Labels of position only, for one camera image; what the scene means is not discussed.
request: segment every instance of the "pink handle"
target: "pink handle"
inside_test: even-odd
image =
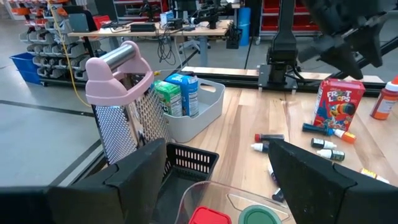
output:
[[[126,41],[122,44],[132,45],[135,56],[119,66],[118,71],[112,73],[110,67],[100,58],[91,58],[86,63],[88,81],[86,84],[87,101],[99,106],[122,106],[132,103],[144,94],[154,82],[154,75],[149,64],[141,57],[136,43]],[[119,82],[125,73],[144,73],[145,77],[130,90],[126,90]]]

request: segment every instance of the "blue bin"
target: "blue bin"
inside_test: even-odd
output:
[[[40,77],[37,74],[38,66],[33,64],[33,55],[22,53],[10,57],[14,61],[19,73],[25,82],[40,84]]]
[[[25,82],[40,84],[40,77],[38,76],[37,71],[36,72],[27,72],[27,71],[19,70],[19,73],[21,74],[21,76],[25,80]]]

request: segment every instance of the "shelving rack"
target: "shelving rack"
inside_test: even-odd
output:
[[[260,36],[273,36],[278,30],[279,0],[263,0],[260,17]],[[312,21],[310,13],[301,0],[295,0],[293,33],[296,36],[319,34],[318,26]]]
[[[37,74],[44,86],[48,83],[71,84],[73,75],[77,85],[87,81],[85,64],[89,59],[86,46],[78,37],[68,37],[72,31],[68,15],[62,6],[70,4],[69,0],[51,0],[52,14],[46,0],[9,0],[12,13],[25,17],[27,31],[19,34],[21,42],[28,44],[28,53],[34,55],[33,63],[39,68]],[[55,29],[57,20],[61,35]],[[62,41],[67,46],[64,52]],[[91,48],[99,50],[98,40],[91,41]],[[66,54],[70,58],[72,74],[68,67]]]
[[[169,4],[167,0],[149,0],[149,4],[157,5],[160,7],[162,12],[169,10]],[[133,22],[145,22],[148,17],[143,13],[141,16],[140,8],[144,5],[142,0],[113,0],[114,10],[118,21],[133,21]],[[154,19],[160,20],[160,13],[154,14]]]

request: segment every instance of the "green lid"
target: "green lid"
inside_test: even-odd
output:
[[[239,216],[239,224],[282,224],[278,215],[262,205],[251,205]]]

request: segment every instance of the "box grater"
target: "box grater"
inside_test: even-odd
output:
[[[109,164],[149,141],[170,141],[153,87],[154,75],[134,42],[126,41],[100,58],[89,59],[86,71],[86,97],[92,104]]]

